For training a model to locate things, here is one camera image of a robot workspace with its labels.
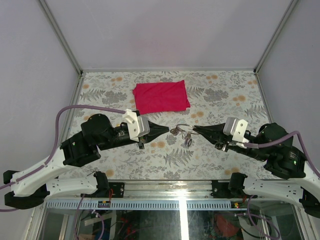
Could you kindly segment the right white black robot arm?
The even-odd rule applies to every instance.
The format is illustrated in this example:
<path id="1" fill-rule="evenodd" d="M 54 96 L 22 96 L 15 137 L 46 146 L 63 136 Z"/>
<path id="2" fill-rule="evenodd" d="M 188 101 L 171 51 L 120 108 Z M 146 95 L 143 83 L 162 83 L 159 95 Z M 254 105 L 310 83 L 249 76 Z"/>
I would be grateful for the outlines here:
<path id="1" fill-rule="evenodd" d="M 219 199 L 261 196 L 299 208 L 312 217 L 320 216 L 320 173 L 305 150 L 293 145 L 297 132 L 287 133 L 277 123 L 264 124 L 256 136 L 244 119 L 229 117 L 225 123 L 193 127 L 217 150 L 234 151 L 264 163 L 263 168 L 282 182 L 261 180 L 232 173 L 228 182 L 213 180 L 212 196 Z"/>

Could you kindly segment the silver wire keyring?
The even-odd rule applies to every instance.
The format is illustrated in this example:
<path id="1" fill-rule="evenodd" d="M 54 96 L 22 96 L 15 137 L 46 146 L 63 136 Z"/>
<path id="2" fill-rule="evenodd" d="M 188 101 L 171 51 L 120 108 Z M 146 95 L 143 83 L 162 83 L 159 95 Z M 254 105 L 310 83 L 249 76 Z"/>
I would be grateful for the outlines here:
<path id="1" fill-rule="evenodd" d="M 170 130 L 170 133 L 174 136 L 181 134 L 195 134 L 193 131 L 193 126 L 188 124 L 177 124 L 174 128 Z"/>

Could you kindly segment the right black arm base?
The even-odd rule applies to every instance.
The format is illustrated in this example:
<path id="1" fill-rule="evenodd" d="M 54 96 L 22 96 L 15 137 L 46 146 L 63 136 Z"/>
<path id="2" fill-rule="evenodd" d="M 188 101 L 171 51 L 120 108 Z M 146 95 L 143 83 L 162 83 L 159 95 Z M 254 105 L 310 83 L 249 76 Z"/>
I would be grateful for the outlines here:
<path id="1" fill-rule="evenodd" d="M 240 172 L 231 174 L 229 180 L 211 180 L 211 196 L 214 199 L 243 199 L 244 197 L 258 195 L 258 192 L 250 186 L 249 177 Z"/>

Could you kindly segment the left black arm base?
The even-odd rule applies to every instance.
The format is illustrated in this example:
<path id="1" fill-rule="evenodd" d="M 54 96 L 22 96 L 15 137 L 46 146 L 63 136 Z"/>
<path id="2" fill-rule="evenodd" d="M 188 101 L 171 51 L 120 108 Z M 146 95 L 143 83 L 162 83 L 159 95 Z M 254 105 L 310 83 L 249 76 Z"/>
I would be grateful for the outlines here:
<path id="1" fill-rule="evenodd" d="M 97 171 L 94 173 L 97 182 L 96 191 L 92 194 L 93 198 L 123 198 L 125 193 L 124 182 L 109 182 L 105 173 Z"/>

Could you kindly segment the bunch of metal keys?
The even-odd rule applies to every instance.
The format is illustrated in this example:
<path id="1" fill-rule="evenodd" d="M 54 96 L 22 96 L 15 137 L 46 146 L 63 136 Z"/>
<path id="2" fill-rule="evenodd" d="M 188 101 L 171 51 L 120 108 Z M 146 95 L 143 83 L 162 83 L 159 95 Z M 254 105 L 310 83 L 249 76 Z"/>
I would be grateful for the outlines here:
<path id="1" fill-rule="evenodd" d="M 189 148 L 192 144 L 192 134 L 190 132 L 187 132 L 185 135 L 184 135 L 184 145 L 186 148 Z"/>

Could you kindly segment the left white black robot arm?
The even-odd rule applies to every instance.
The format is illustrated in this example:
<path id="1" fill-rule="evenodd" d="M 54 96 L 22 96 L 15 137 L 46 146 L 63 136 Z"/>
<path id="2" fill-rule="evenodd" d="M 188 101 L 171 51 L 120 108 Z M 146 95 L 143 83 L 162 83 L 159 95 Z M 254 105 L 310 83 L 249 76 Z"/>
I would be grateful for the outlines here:
<path id="1" fill-rule="evenodd" d="M 124 118 L 125 122 L 113 127 L 106 115 L 94 114 L 81 124 L 80 132 L 65 140 L 52 155 L 26 170 L 5 171 L 3 182 L 10 186 L 4 195 L 5 206 L 26 210 L 57 197 L 111 197 L 104 172 L 70 180 L 59 176 L 99 160 L 101 151 L 133 144 L 143 149 L 145 144 L 169 132 L 169 127 L 155 124 L 135 112 L 125 113 Z"/>

